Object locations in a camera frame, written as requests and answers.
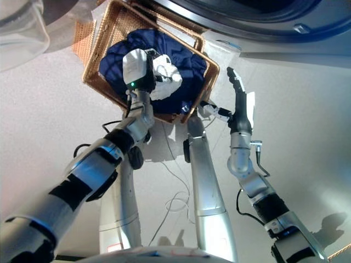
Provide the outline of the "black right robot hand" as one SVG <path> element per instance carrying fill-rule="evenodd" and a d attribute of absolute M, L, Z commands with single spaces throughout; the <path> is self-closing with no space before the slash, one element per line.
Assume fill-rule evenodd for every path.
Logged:
<path fill-rule="evenodd" d="M 201 101 L 200 106 L 213 115 L 228 124 L 231 133 L 249 133 L 252 134 L 253 122 L 249 119 L 248 99 L 249 93 L 246 92 L 241 77 L 232 67 L 227 67 L 227 76 L 229 82 L 233 85 L 235 91 L 235 108 L 231 112 L 207 101 Z"/>

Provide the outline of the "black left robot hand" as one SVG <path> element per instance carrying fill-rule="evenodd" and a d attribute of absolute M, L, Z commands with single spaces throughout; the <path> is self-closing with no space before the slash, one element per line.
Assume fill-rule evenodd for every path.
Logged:
<path fill-rule="evenodd" d="M 183 79 L 166 54 L 155 49 L 134 49 L 122 59 L 123 81 L 129 91 L 151 93 L 157 86 L 180 86 Z"/>

